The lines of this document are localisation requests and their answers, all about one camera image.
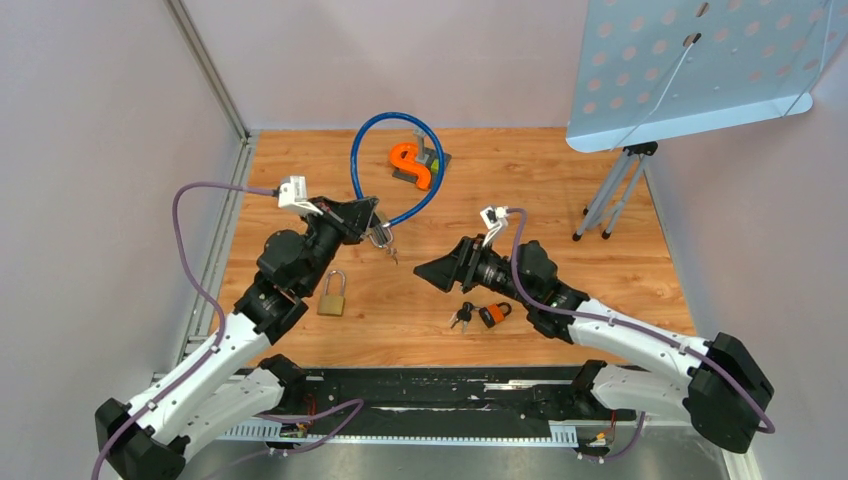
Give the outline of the cable lock silver keys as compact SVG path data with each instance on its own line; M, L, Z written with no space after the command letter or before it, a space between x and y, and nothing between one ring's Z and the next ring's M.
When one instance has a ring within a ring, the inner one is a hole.
M397 256L397 249L392 245L387 245L385 247L385 250L387 251L388 256L393 260L393 262L398 265L399 260Z

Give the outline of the blue cable lock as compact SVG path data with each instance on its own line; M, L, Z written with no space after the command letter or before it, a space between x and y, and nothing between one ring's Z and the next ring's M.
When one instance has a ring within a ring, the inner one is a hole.
M436 175L434 180L434 184L429 193L427 193L416 205L411 207L406 212L387 220L382 223L383 227L396 227L400 224L405 223L411 218L418 215L423 209L427 207L427 205L435 198L441 189L442 183L445 178L446 168L443 165L445 160L445 152L442 146L442 143L435 133L435 131L427 125L425 122L420 120L419 118L405 112L399 111L388 111L376 114L366 120L356 131L356 134L353 138L349 159L350 159L350 178L352 182L353 192L357 199L364 199L365 194L363 193L360 178L359 178L359 169L358 169L358 154L362 141L364 140L368 131L374 127L376 124L387 121L387 120L400 120L407 123L412 124L413 126L419 128L433 143L434 150L437 154L437 162L440 164L440 170Z

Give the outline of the orange small padlock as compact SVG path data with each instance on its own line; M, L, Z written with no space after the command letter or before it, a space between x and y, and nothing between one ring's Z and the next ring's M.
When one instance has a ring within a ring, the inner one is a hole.
M512 305L509 302L493 303L480 307L477 312L483 324L488 329L492 329L512 313Z

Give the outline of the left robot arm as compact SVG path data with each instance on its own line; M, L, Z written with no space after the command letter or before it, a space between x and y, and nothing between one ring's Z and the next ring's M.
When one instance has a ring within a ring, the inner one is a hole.
M97 409L93 478L109 463L124 479L175 479L233 426L274 408L293 413L304 405L303 374L281 354L240 382L226 382L305 315L307 298L339 248L362 242L378 200L339 202L283 189L276 197L279 208L300 216L305 231L280 230L266 240L252 284L197 350L130 401L109 399Z

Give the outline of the small brass padlock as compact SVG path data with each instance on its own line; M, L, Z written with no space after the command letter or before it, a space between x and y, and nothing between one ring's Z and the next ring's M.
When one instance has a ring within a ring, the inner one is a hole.
M346 280L346 274L341 270L332 270L327 273L317 307L319 316L341 317L343 315ZM331 290L334 281L338 282L337 292Z

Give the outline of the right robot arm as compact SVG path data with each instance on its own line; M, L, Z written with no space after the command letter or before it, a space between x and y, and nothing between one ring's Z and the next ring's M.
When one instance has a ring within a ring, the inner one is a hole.
M749 450L774 387L744 343L725 332L713 339L663 330L618 312L568 286L537 242L501 256L482 235L463 237L446 255L417 265L414 275L449 292L484 287L522 304L549 339L609 352L632 364L584 364L571 403L584 417L605 409L639 410L688 421L706 440L733 453Z

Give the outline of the black key bunch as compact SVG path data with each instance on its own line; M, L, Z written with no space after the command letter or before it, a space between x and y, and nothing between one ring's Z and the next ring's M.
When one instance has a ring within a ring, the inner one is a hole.
M449 320L450 328L453 329L458 325L461 326L461 333L467 332L468 326L472 320L475 311L475 305L471 302L464 302L462 306L452 315Z

